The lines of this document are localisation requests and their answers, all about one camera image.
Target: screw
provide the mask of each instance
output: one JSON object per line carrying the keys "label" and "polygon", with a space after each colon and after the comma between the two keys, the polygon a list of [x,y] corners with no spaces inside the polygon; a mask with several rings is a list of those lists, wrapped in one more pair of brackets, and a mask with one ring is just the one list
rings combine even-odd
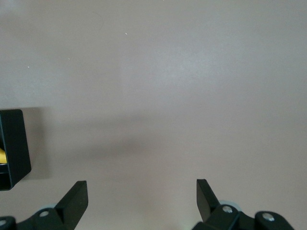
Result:
{"label": "screw", "polygon": [[232,208],[230,206],[224,206],[223,211],[227,213],[232,213]]}
{"label": "screw", "polygon": [[263,213],[262,217],[265,218],[268,221],[274,221],[275,220],[274,216],[272,216],[270,213],[267,213],[267,212]]}
{"label": "screw", "polygon": [[45,217],[48,216],[49,212],[48,211],[43,211],[39,214],[39,217]]}
{"label": "screw", "polygon": [[3,226],[5,224],[6,224],[6,220],[4,220],[4,219],[0,220],[0,226]]}

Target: beige surface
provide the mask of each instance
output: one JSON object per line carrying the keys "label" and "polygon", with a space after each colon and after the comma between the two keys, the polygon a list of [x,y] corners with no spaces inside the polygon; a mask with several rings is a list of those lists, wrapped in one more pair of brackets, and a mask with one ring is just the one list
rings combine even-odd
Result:
{"label": "beige surface", "polygon": [[307,1],[0,0],[0,107],[33,171],[18,221],[87,180],[77,230],[189,230],[196,179],[307,229]]}

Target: black plastic frame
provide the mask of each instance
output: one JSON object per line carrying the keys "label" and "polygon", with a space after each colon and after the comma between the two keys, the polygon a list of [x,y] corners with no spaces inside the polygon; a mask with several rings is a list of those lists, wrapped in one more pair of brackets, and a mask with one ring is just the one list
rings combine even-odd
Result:
{"label": "black plastic frame", "polygon": [[31,171],[29,149],[20,109],[0,110],[0,148],[7,164],[0,164],[0,191],[12,189]]}

